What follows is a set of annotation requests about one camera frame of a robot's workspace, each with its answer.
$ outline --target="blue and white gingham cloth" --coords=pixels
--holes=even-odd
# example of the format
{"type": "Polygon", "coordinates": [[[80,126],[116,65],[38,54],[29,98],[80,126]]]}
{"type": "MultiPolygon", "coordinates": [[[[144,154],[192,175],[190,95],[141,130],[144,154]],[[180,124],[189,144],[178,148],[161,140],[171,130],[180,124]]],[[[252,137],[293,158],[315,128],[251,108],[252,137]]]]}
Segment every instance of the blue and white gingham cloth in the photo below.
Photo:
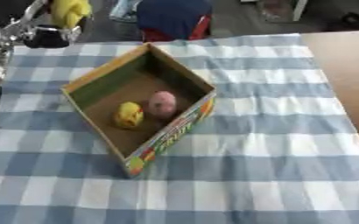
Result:
{"type": "Polygon", "coordinates": [[[17,47],[0,105],[0,224],[356,224],[359,136],[300,35],[157,43],[214,113],[127,179],[61,85],[140,43],[17,47]]]}

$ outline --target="pink ball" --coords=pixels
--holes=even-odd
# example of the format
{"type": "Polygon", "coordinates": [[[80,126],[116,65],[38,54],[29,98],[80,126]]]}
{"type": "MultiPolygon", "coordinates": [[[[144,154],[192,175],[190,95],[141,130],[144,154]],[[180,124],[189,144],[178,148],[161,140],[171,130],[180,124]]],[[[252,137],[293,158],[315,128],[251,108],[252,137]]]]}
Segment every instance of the pink ball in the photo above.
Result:
{"type": "Polygon", "coordinates": [[[175,96],[167,91],[155,93],[148,102],[148,108],[152,115],[167,119],[174,115],[177,106],[175,96]]]}

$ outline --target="open box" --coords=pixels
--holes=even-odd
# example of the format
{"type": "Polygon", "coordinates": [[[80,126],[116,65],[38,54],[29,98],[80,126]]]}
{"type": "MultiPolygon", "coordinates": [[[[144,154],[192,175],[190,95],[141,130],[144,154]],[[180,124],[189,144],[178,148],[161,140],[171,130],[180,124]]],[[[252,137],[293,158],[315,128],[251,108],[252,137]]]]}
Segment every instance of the open box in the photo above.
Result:
{"type": "Polygon", "coordinates": [[[215,88],[151,44],[99,66],[62,92],[103,137],[130,176],[176,142],[214,106],[215,88]],[[176,116],[162,122],[150,115],[136,129],[120,129],[112,113],[123,102],[142,105],[157,91],[177,98],[176,116]]]}

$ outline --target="table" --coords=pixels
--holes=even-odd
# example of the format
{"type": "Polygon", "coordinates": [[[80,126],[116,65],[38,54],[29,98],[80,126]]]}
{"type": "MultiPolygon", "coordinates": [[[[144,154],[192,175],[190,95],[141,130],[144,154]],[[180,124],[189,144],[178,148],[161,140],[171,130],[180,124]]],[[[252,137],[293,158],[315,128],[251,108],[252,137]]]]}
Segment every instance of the table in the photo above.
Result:
{"type": "Polygon", "coordinates": [[[124,177],[59,88],[139,44],[17,47],[0,223],[359,223],[359,135],[298,34],[157,43],[216,85],[216,106],[124,177]]]}
{"type": "Polygon", "coordinates": [[[359,31],[303,34],[359,132],[359,31]]]}

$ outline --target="yellow toy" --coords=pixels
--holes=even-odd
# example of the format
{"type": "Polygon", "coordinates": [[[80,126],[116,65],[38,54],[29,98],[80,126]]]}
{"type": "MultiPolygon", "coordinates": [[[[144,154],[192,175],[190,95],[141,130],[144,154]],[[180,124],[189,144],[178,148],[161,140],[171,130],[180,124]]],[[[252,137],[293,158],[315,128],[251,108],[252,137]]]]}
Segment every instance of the yellow toy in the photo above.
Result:
{"type": "Polygon", "coordinates": [[[53,23],[68,29],[73,29],[82,18],[91,14],[88,0],[54,0],[50,9],[53,23]]]}
{"type": "Polygon", "coordinates": [[[132,101],[127,101],[118,107],[114,121],[118,127],[134,129],[143,121],[144,113],[141,107],[132,101]]]}

